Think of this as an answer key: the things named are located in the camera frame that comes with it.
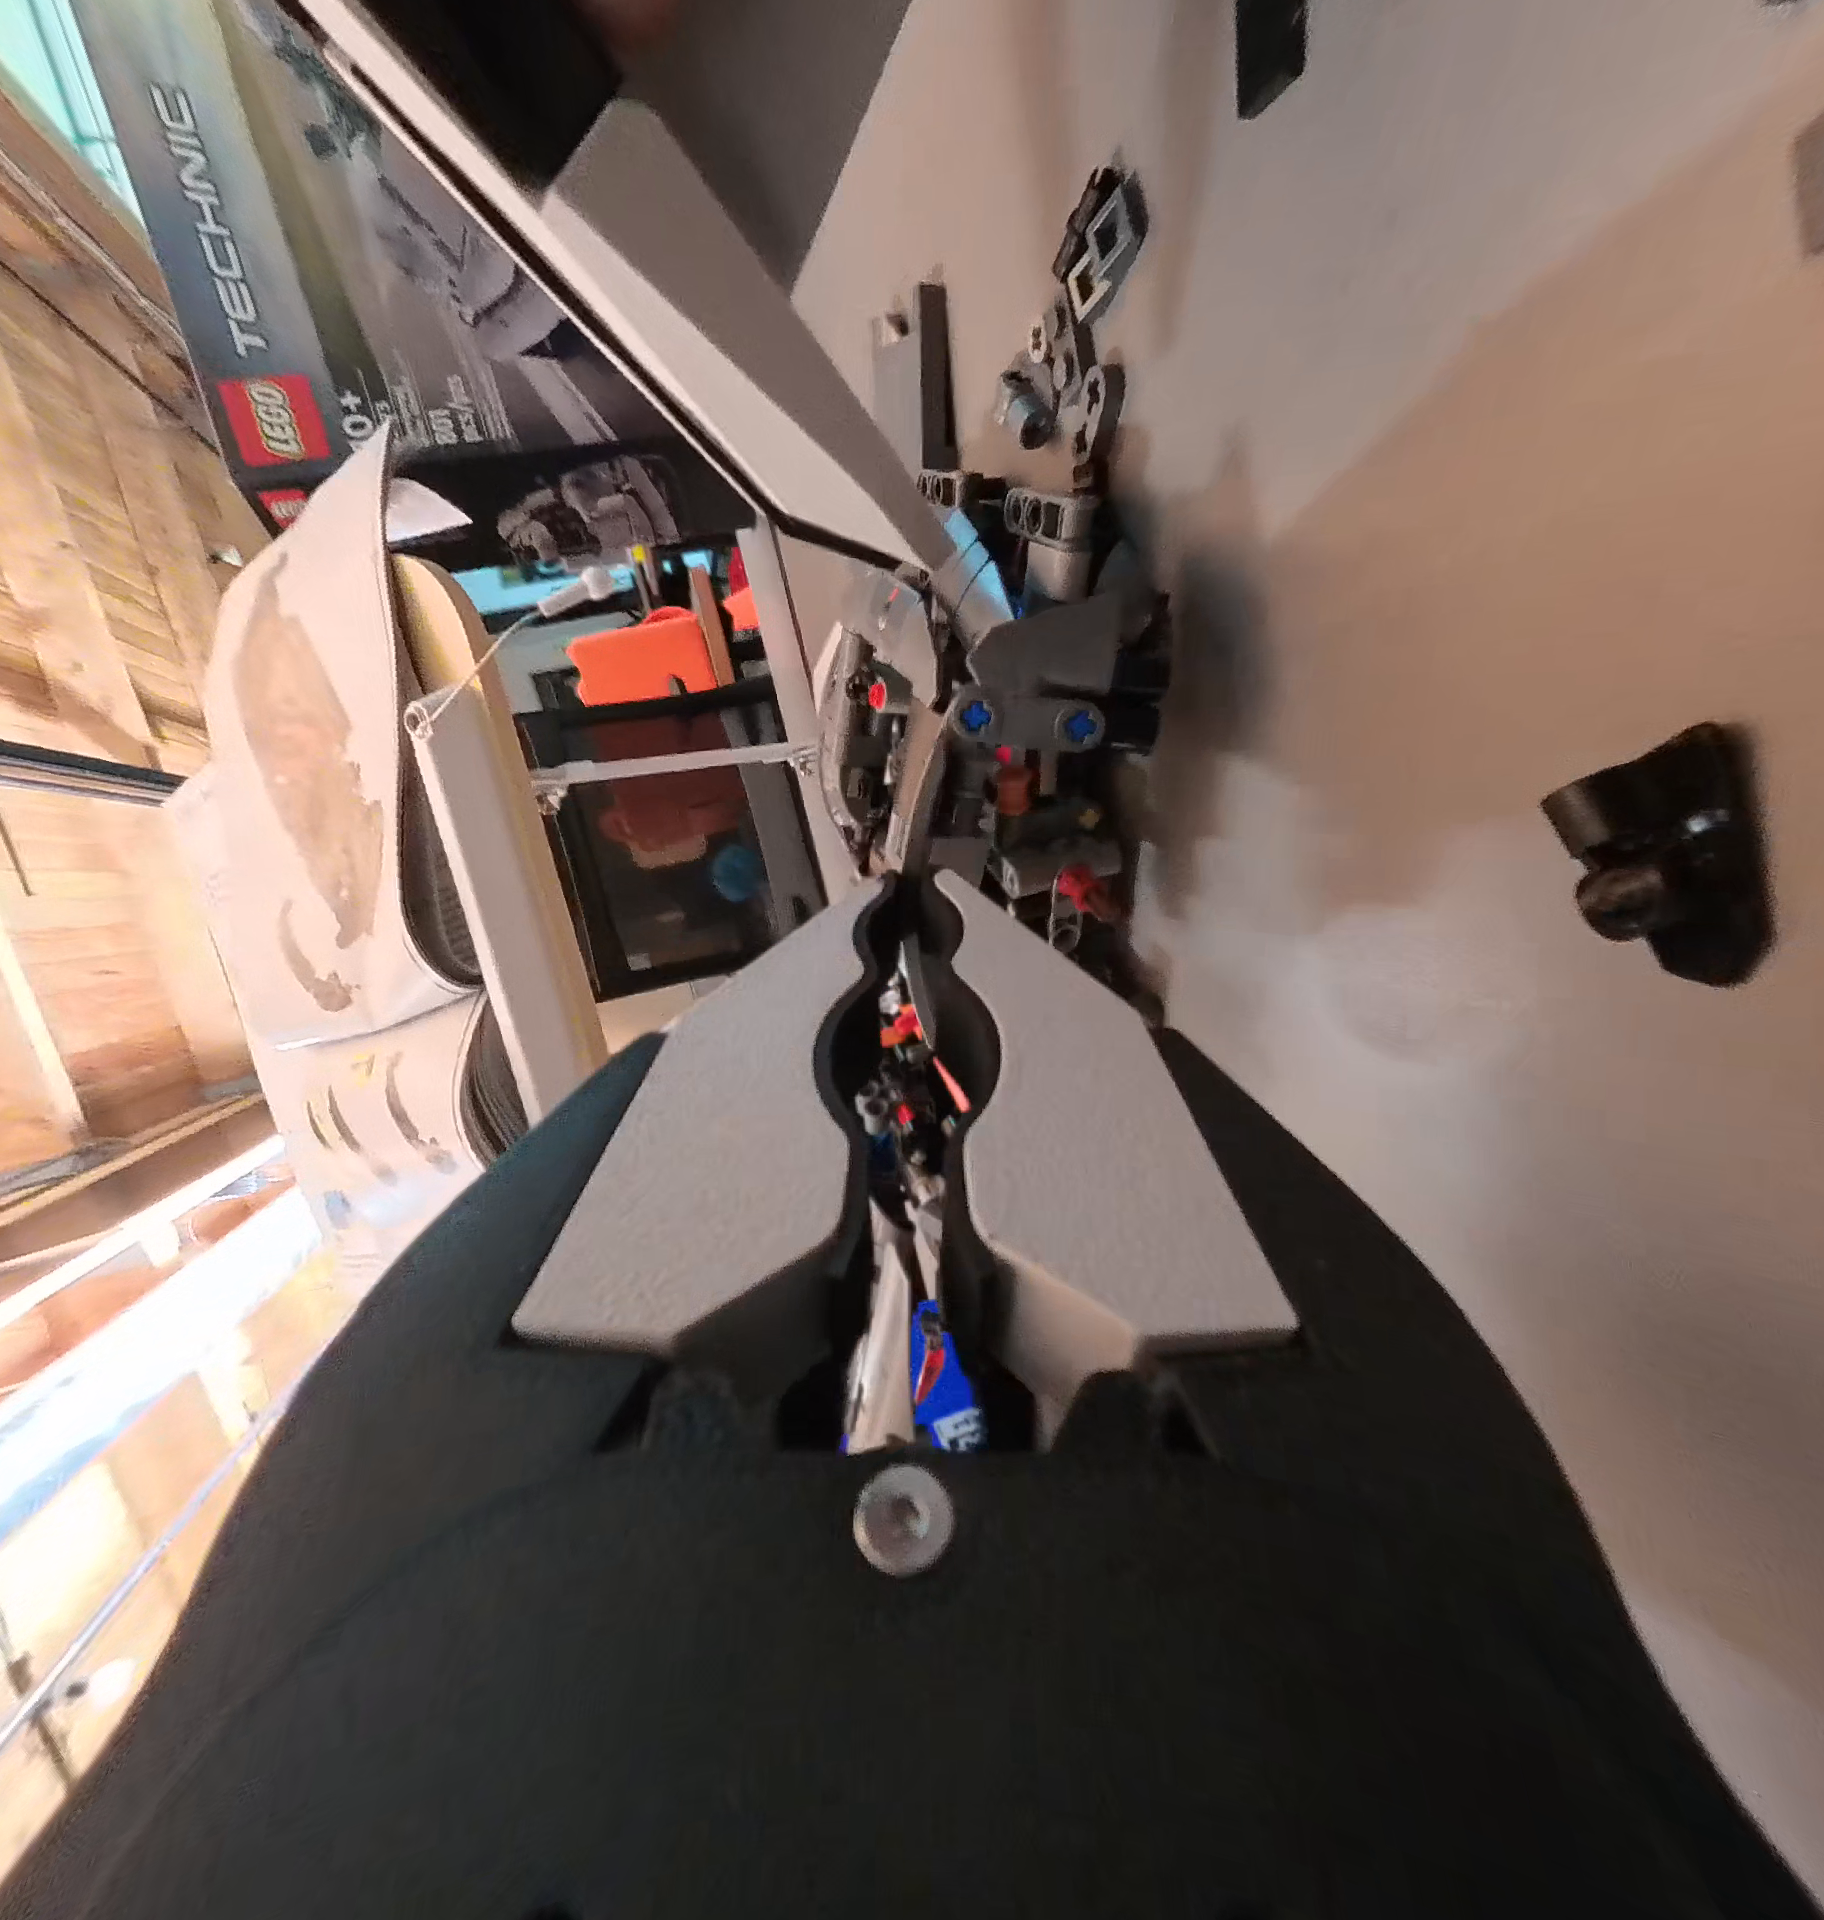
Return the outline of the cluster of small lego connectors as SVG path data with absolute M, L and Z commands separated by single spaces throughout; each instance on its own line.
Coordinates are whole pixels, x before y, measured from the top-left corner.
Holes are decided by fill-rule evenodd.
M 1122 370 L 1098 356 L 1092 327 L 1060 288 L 1000 372 L 993 418 L 1020 447 L 1063 444 L 1088 467 L 1111 456 L 1122 395 Z

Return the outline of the lego instruction booklet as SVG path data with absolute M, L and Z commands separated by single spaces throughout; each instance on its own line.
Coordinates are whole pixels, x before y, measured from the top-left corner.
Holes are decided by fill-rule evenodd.
M 298 1188 L 377 1243 L 527 1126 L 405 732 L 390 485 L 377 429 L 229 584 L 165 805 Z

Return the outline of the black flat lego tile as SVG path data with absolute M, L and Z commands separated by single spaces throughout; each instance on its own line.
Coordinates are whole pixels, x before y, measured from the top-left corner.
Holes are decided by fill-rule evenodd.
M 1306 72 L 1310 4 L 1234 4 L 1234 111 L 1255 121 Z

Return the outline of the orange red plastic object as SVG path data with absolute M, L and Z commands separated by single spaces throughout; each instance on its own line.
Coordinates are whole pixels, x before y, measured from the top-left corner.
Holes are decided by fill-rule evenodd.
M 657 705 L 736 679 L 727 639 L 690 608 L 653 608 L 635 624 L 579 633 L 566 658 L 579 708 Z

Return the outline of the grey lego car model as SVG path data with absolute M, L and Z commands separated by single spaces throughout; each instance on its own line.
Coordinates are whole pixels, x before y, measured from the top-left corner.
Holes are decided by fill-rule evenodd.
M 1023 1446 L 1152 1351 L 1098 1285 L 1177 1279 L 1149 1229 L 1098 1233 L 1173 1111 L 1106 794 L 1161 732 L 1166 600 L 1096 496 L 961 475 L 945 505 L 951 572 L 873 584 L 812 670 L 812 768 L 876 884 L 812 1055 L 869 1208 L 845 1456 Z

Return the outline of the black lego set box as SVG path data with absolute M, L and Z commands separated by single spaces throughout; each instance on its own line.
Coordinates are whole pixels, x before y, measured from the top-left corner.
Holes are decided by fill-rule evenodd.
M 293 4 L 75 4 L 225 466 L 288 528 L 365 444 L 448 567 L 728 546 L 743 496 L 332 72 Z

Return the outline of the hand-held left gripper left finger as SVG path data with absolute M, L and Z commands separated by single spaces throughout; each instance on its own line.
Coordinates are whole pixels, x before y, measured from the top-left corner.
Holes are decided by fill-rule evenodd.
M 511 1315 L 518 1340 L 724 1373 L 778 1398 L 831 1348 L 865 1211 L 835 1023 L 876 980 L 862 881 L 697 999 L 657 1053 Z

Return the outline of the light grey lego plate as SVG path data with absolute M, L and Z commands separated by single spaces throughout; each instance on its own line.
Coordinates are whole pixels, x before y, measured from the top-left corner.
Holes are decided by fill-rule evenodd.
M 1118 301 L 1149 238 L 1149 211 L 1137 176 L 1102 166 L 1080 191 L 1053 257 L 1053 275 L 1072 324 L 1098 324 Z

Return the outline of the black lego wedge piece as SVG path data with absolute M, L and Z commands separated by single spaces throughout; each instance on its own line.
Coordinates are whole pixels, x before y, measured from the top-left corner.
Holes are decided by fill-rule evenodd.
M 1757 737 L 1694 722 L 1564 781 L 1540 805 L 1580 866 L 1572 907 L 1606 944 L 1645 946 L 1678 980 L 1750 984 L 1777 939 Z

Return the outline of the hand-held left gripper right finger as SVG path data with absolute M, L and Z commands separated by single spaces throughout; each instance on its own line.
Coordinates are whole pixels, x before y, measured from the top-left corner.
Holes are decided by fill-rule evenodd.
M 965 1132 L 1000 1365 L 1066 1416 L 1098 1373 L 1290 1342 L 1301 1315 L 1146 1022 L 961 878 L 937 890 L 1000 1053 Z

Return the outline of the wooden and white book stand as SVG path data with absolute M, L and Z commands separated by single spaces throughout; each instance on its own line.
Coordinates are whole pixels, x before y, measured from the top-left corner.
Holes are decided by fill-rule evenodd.
M 399 720 L 523 1114 L 541 1124 L 607 1061 L 543 807 L 588 781 L 707 768 L 774 775 L 788 794 L 811 799 L 815 750 L 774 742 L 534 768 L 493 664 L 497 639 L 469 593 L 418 559 L 393 559 L 390 581 L 422 685 Z

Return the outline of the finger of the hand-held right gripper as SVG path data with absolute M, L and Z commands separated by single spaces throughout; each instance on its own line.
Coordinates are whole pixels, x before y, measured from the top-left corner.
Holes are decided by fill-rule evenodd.
M 477 147 L 363 4 L 301 4 L 354 96 L 482 227 L 612 349 L 624 372 L 767 517 L 812 546 L 968 600 L 965 562 L 915 477 L 642 96 L 675 49 L 681 4 L 583 4 L 624 68 L 621 96 L 547 189 Z

